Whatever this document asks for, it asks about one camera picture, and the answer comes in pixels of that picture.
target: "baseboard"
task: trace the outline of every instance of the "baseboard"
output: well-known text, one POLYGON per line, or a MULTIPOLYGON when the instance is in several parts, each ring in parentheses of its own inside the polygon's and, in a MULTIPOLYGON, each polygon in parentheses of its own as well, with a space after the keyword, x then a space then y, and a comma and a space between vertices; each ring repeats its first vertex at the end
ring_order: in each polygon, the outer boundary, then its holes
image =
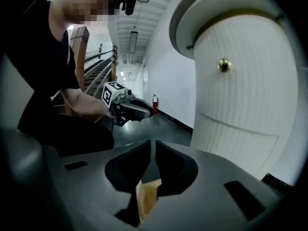
POLYGON ((262 182, 270 186, 272 189, 275 189, 277 192, 286 194, 293 190, 294 187, 288 185, 282 180, 277 179, 271 174, 266 174, 266 176, 262 179, 262 182))
POLYGON ((172 121, 173 123, 175 123, 176 125, 178 125, 180 128, 184 129, 185 131, 189 132, 190 134, 193 134, 193 128, 187 126, 186 124, 180 122, 179 120, 177 120, 176 118, 166 114, 165 112, 158 110, 158 112, 160 114, 162 114, 165 118, 167 118, 168 120, 172 121))

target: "bolt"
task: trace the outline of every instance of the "bolt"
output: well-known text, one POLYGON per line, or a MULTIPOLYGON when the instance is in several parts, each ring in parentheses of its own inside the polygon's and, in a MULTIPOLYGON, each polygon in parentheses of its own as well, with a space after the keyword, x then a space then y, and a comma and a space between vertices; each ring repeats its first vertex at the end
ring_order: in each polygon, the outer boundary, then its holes
POLYGON ((192 49, 193 49, 193 45, 188 45, 188 46, 186 47, 186 49, 189 50, 189 51, 192 50, 192 49))
POLYGON ((275 21, 277 21, 278 23, 284 22, 285 21, 285 14, 281 13, 279 14, 276 18, 275 21))

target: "black t-shirt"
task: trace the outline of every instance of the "black t-shirt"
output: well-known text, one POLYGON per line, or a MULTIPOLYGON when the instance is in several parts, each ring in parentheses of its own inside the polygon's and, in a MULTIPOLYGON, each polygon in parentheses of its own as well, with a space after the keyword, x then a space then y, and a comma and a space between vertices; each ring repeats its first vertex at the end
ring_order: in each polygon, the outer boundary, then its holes
POLYGON ((50 3, 47 0, 20 1, 14 23, 5 36, 4 52, 35 92, 24 115, 49 112, 50 97, 59 89, 79 88, 67 32, 59 42, 50 31, 50 3), (68 49, 70 60, 67 64, 68 49))

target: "wooden post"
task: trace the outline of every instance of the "wooden post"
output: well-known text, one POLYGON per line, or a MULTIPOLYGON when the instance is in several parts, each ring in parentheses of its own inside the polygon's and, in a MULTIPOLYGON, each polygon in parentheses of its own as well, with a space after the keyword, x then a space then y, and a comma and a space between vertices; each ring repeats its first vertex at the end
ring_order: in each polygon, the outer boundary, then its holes
MULTIPOLYGON (((76 64, 75 73, 77 81, 82 91, 84 91, 84 67, 85 67, 86 50, 87 50, 89 36, 90 33, 87 27, 82 26, 74 29, 72 37, 69 41, 69 45, 72 47, 72 50, 75 55, 74 57, 76 64)), ((66 110, 66 115, 68 116, 76 114, 72 111, 72 109, 66 102, 65 102, 65 110, 66 110)))
POLYGON ((117 47, 112 47, 111 81, 116 81, 117 47))

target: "floor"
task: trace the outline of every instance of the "floor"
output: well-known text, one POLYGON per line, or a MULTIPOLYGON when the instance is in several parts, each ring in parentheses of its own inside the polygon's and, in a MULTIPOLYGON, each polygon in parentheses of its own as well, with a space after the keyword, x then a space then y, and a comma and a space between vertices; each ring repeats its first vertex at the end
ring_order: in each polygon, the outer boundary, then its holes
POLYGON ((129 121, 123 127, 114 126, 113 136, 116 149, 138 141, 152 141, 151 162, 142 177, 142 182, 147 183, 160 178, 159 170, 155 162, 155 140, 177 143, 190 146, 192 135, 169 121, 161 114, 144 119, 141 122, 129 121))

